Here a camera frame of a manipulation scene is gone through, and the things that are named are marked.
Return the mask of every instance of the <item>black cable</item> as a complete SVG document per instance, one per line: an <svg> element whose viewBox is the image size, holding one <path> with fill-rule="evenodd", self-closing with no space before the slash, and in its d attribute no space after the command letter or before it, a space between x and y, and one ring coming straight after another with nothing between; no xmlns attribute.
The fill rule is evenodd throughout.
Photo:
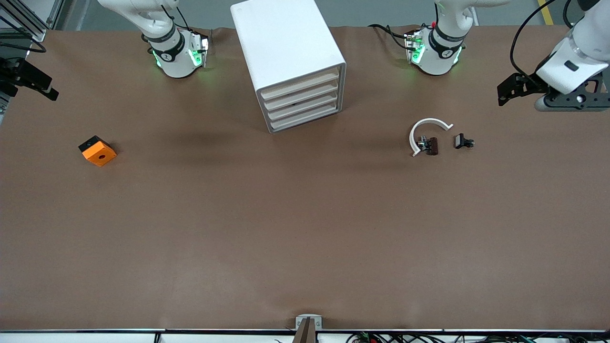
<svg viewBox="0 0 610 343"><path fill-rule="evenodd" d="M354 338L354 337L357 337L357 336L358 336L358 335L357 335L357 334L355 334L355 333L354 333L354 334L352 334L350 337L347 337L347 339L345 340L345 343L350 343L350 340L351 340L352 338Z"/></svg>
<svg viewBox="0 0 610 343"><path fill-rule="evenodd" d="M13 25L13 23L11 23L10 21L6 20L1 15L0 15L0 19L2 19L3 22L7 23L10 27L12 27L13 30L15 30L15 31L19 32L21 35L23 35L23 37L26 37L27 39L29 39L30 42L38 45L38 47L40 49L32 49L32 48L28 48L27 46L14 45L14 44L6 44L6 43L3 43L3 42L0 42L0 46L6 46L7 48L13 48L13 49L24 50L24 51L32 51L32 52L40 52L40 53L46 52L46 48L42 44L40 44L39 42L36 42L31 35L29 35L28 33L24 32L25 31L24 29L17 28L15 25Z"/></svg>
<svg viewBox="0 0 610 343"><path fill-rule="evenodd" d="M180 7L176 6L176 9L178 10L178 14L180 14L180 17L182 17L182 21L184 22L184 26L189 27L187 20L184 19L184 15L182 15L182 11L180 11Z"/></svg>
<svg viewBox="0 0 610 343"><path fill-rule="evenodd" d="M544 4L542 4L540 7L538 7L535 11L532 12L532 14L529 15L529 17L527 17L527 19L523 22L523 24L521 24L521 26L519 26L519 29L517 29L517 33L515 34L515 38L513 38L512 40L512 45L511 45L511 54L510 54L510 58L511 58L511 64L512 66L515 68L515 70L517 70L521 75L523 75L524 77L528 78L529 81L531 81L533 84L537 84L534 79L532 79L529 75L527 75L521 68L519 68L517 66L517 64L515 63L515 58L514 58L514 54L515 54L515 45L517 44L517 39L519 38L519 35L521 34L521 31L523 30L523 28L525 27L525 25L527 25L527 23L534 18L534 16L536 14L538 14L538 12L540 12L543 8L545 8L546 6L552 4L553 2L555 2L556 0L549 0L547 2L545 2Z"/></svg>
<svg viewBox="0 0 610 343"><path fill-rule="evenodd" d="M414 49L414 48L411 48L411 47L409 47L409 46L404 46L404 45L402 45L402 44L401 44L401 43L400 43L400 42L399 42L399 41L398 41L396 38L398 37L398 38L402 38L402 39L404 39L404 35L399 35L399 34L397 34L396 32L392 32L392 30L390 29L390 26L389 26L389 25L386 25L385 27L383 27L383 26L381 26L381 25L379 25L379 24L371 24L371 25L369 25L369 27L377 27L377 28L379 28L379 29L382 29L382 30L383 30L385 33L389 34L389 35L392 37L392 39L394 40L394 42L395 42L395 43L396 43L398 46L400 46L401 48L403 48L403 49L405 49L405 50L409 50L409 51L415 51L415 49Z"/></svg>
<svg viewBox="0 0 610 343"><path fill-rule="evenodd" d="M371 24L369 25L369 27L377 27L378 29L382 29L385 33L389 34L389 35L393 35L394 37L398 37L398 38L404 38L403 35L399 35L395 32L392 32L392 30L390 30L390 26L381 26L379 24Z"/></svg>
<svg viewBox="0 0 610 343"><path fill-rule="evenodd" d="M569 27L569 28L572 28L572 27L573 27L573 26L572 26L572 23L571 23L571 22L568 20L568 6L570 5L570 2L571 2L571 1L572 1L572 0L567 0L567 1L565 2L565 5L564 5L564 13L563 13L563 17L564 17L564 23L565 23L565 25L566 25L567 27Z"/></svg>

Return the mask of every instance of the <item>orange cube with hole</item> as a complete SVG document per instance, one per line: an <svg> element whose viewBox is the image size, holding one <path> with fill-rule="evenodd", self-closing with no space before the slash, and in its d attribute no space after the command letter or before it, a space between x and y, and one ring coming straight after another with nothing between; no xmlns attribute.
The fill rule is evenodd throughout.
<svg viewBox="0 0 610 343"><path fill-rule="evenodd" d="M94 135L88 141L78 146L87 161L102 167L117 156L110 145Z"/></svg>

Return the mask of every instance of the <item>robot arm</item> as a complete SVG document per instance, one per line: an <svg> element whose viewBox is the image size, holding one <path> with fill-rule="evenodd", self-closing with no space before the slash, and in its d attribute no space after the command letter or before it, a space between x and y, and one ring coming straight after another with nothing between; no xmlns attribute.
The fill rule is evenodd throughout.
<svg viewBox="0 0 610 343"><path fill-rule="evenodd" d="M142 31L152 46L157 65L172 78L183 78L205 66L207 37L178 28L166 11L179 0L98 0Z"/></svg>
<svg viewBox="0 0 610 343"><path fill-rule="evenodd" d="M511 0L435 0L438 22L405 38L410 63L431 75L442 75L458 62L462 42L473 25L471 7L495 7Z"/></svg>
<svg viewBox="0 0 610 343"><path fill-rule="evenodd" d="M105 8L132 22L148 38L160 38L172 31L174 22L165 15L178 0L98 0Z"/></svg>
<svg viewBox="0 0 610 343"><path fill-rule="evenodd" d="M536 72L528 77L513 74L498 86L498 103L544 93L539 111L601 111L610 107L602 95L602 72L610 60L610 0L578 0L584 17L555 46Z"/></svg>

